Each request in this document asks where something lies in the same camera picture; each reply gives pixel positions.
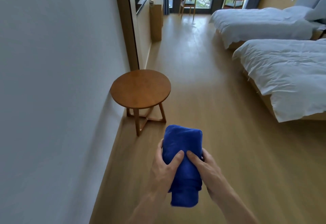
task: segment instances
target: wooden bed frame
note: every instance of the wooden bed frame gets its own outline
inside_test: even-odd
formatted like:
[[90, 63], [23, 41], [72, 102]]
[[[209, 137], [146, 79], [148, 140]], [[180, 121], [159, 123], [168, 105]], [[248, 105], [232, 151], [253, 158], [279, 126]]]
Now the wooden bed frame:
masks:
[[[246, 77], [246, 79], [251, 83], [251, 85], [256, 90], [257, 94], [260, 96], [260, 98], [263, 100], [264, 104], [266, 105], [269, 112], [275, 117], [275, 113], [273, 110], [273, 106], [271, 105], [271, 95], [262, 95], [256, 86], [254, 80], [248, 76], [247, 71], [243, 68], [243, 75]], [[326, 120], [326, 112], [323, 113], [316, 113], [309, 116], [304, 116], [300, 120]]]
[[[323, 34], [324, 31], [316, 30], [313, 32], [312, 37], [310, 40], [318, 40], [321, 35]], [[246, 41], [239, 41], [239, 42], [233, 42], [232, 44], [229, 45], [228, 50], [236, 50], [238, 49], [241, 45], [243, 45]]]

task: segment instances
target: wooden cabinet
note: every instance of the wooden cabinet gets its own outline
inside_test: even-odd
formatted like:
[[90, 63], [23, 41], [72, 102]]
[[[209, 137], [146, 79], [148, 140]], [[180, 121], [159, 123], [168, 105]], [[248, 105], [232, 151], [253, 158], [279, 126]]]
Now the wooden cabinet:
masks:
[[151, 22], [151, 38], [153, 42], [162, 40], [163, 27], [163, 0], [152, 0], [154, 3], [150, 4], [150, 22]]

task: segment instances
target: blue towel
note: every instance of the blue towel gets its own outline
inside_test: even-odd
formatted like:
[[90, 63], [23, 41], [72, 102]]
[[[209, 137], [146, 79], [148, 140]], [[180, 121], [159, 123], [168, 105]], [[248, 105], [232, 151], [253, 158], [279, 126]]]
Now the blue towel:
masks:
[[178, 125], [165, 129], [162, 157], [169, 164], [174, 156], [183, 150], [185, 157], [178, 167], [169, 192], [172, 192], [171, 206], [191, 208], [198, 203], [198, 191], [202, 189], [202, 179], [186, 152], [190, 150], [202, 157], [202, 131]]

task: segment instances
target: white duvet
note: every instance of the white duvet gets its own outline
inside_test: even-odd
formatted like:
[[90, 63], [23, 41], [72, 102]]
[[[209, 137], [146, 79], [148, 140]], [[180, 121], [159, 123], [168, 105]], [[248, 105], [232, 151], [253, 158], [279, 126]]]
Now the white duvet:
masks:
[[326, 111], [326, 39], [250, 40], [237, 58], [261, 94], [271, 94], [279, 122]]
[[250, 39], [309, 40], [313, 25], [277, 8], [221, 9], [210, 19], [227, 49], [233, 42]]

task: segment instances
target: baseboard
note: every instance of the baseboard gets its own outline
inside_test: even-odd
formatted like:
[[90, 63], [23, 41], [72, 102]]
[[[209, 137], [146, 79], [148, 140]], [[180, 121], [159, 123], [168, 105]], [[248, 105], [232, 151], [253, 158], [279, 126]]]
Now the baseboard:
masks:
[[146, 59], [146, 63], [145, 63], [144, 69], [147, 68], [147, 63], [148, 63], [149, 53], [151, 52], [151, 48], [152, 48], [152, 42], [151, 42], [151, 45], [149, 46], [149, 50], [148, 50], [147, 59]]
[[103, 179], [102, 179], [102, 182], [101, 182], [101, 185], [100, 185], [100, 189], [98, 190], [98, 193], [97, 193], [96, 201], [95, 201], [95, 204], [94, 204], [94, 207], [93, 207], [93, 212], [92, 212], [89, 224], [95, 224], [95, 216], [94, 216], [94, 214], [97, 212], [97, 210], [99, 208], [101, 196], [104, 193], [105, 185], [106, 185], [108, 176], [109, 176], [109, 174], [111, 172], [111, 169], [112, 169], [113, 155], [116, 154], [116, 150], [117, 150], [117, 147], [118, 147], [117, 140], [120, 138], [120, 135], [121, 135], [121, 132], [122, 132], [123, 120], [124, 120], [124, 118], [126, 116], [127, 116], [127, 110], [124, 109], [124, 112], [123, 112], [123, 115], [121, 117], [120, 124], [119, 124], [119, 127], [118, 127], [118, 131], [117, 131], [117, 134], [116, 134], [115, 139], [114, 139], [114, 143], [113, 143], [113, 146], [112, 146], [110, 157], [108, 159], [108, 164], [106, 165], [106, 169], [105, 169], [105, 172], [104, 172], [104, 175], [103, 175]]

